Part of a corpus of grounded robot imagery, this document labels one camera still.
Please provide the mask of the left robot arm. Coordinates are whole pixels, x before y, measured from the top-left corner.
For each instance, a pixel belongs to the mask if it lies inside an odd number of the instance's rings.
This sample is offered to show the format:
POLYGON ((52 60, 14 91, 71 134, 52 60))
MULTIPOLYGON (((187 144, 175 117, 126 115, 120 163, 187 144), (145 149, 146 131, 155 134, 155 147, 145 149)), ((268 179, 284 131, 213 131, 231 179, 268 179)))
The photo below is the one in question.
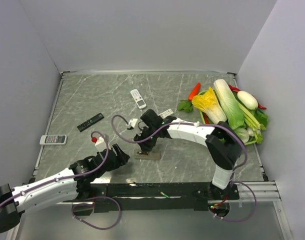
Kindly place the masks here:
POLYGON ((128 163, 130 156, 114 144, 112 148, 78 160, 68 168, 26 185, 0 186, 0 234, 20 223, 30 214, 59 202, 86 201, 92 193, 91 183, 104 173, 128 163))

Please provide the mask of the white remote with blue button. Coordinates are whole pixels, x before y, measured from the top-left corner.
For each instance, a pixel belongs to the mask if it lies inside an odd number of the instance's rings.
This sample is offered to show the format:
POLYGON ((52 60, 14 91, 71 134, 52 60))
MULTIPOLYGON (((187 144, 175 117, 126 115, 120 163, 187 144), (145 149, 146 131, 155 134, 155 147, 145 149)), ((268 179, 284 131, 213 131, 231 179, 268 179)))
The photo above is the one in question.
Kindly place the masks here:
POLYGON ((161 153, 159 151, 141 151, 139 149, 135 149, 133 152, 133 157, 138 160, 157 161, 161 158, 161 153))

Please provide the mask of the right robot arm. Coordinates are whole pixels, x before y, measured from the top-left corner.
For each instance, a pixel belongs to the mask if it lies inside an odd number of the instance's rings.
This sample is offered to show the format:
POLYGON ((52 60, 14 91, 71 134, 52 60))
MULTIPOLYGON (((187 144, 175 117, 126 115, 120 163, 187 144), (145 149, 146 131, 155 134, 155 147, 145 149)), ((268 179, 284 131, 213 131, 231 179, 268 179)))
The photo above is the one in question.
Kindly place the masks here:
POLYGON ((243 141, 224 121, 207 125, 171 115, 163 118, 148 109, 140 118, 132 118, 127 128, 135 130, 133 140, 143 152, 151 152, 158 138, 181 139, 207 147, 216 164, 210 188, 216 199, 228 194, 236 162, 247 152, 243 141))

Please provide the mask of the green battery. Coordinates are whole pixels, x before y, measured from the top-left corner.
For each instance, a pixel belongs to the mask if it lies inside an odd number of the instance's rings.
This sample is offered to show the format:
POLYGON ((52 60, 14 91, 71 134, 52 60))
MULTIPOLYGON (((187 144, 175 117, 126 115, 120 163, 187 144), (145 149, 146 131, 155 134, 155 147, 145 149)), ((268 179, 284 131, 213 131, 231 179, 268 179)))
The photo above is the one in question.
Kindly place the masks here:
POLYGON ((170 198, 170 196, 168 196, 166 193, 164 193, 164 192, 160 192, 160 194, 162 195, 162 196, 164 196, 165 198, 167 198, 167 199, 169 199, 170 198))

